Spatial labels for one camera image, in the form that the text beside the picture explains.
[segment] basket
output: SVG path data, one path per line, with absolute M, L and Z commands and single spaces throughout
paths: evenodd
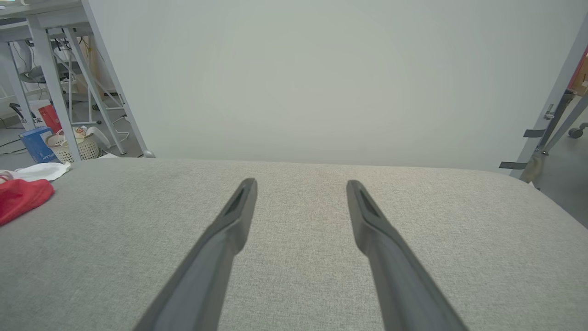
M 66 162 L 73 162 L 72 153 L 69 151 L 69 146 L 61 146 L 65 141 L 64 134 L 53 134 L 47 137 L 45 144 L 51 149 L 55 156 L 59 159 L 59 162 L 65 164 Z M 91 158 L 97 158 L 100 155 L 98 144 L 96 143 L 96 137 L 93 133 L 84 136 L 83 141 L 78 143 L 79 155 L 82 160 L 89 160 Z

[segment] blue box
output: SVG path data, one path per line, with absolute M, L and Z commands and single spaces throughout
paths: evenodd
M 26 150 L 37 163 L 51 162 L 57 158 L 55 153 L 47 147 L 45 139 L 53 134 L 49 127 L 39 127 L 34 130 L 23 132 L 18 136 L 25 144 Z

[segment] red box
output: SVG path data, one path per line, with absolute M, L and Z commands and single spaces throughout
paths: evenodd
M 39 108 L 39 113 L 45 121 L 45 124 L 47 124 L 47 126 L 50 127 L 55 134 L 61 130 L 61 123 L 59 123 L 59 118 L 57 117 L 57 113 L 55 112 L 53 105 L 47 105 Z

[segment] gray fabric tablecloth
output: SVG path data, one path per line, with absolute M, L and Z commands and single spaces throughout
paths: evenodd
M 129 330 L 236 186 L 249 240 L 219 330 L 382 330 L 345 185 L 360 180 L 471 330 L 586 330 L 588 231 L 528 184 L 480 171 L 84 161 L 0 228 L 0 329 Z

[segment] white cloth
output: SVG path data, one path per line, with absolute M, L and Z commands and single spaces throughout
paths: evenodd
M 71 166 L 72 165 L 69 162 L 66 162 L 65 164 L 48 162 L 38 163 L 23 169 L 16 169 L 16 171 L 1 170 L 1 172 L 10 174 L 13 179 L 22 179 L 26 181 L 46 179 L 51 181 L 60 178 L 61 175 L 68 172 Z

